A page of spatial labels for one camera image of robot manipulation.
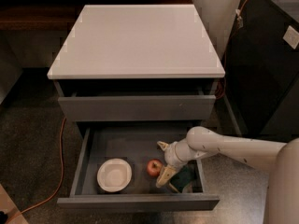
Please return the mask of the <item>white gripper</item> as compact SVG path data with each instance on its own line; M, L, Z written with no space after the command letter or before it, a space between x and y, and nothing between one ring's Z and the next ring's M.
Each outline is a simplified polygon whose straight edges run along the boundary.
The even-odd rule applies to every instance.
M200 152L192 149L185 140L168 144L158 141L157 145L164 151L164 166L156 180L156 187L164 186L184 165L199 157Z

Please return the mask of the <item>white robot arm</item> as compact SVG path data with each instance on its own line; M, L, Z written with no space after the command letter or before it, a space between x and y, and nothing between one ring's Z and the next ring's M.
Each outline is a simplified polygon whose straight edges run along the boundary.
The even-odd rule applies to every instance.
M220 153L269 174L263 224L299 224L299 139L289 143L233 137L196 126L171 144L160 141L164 166L156 186L169 182L189 161Z

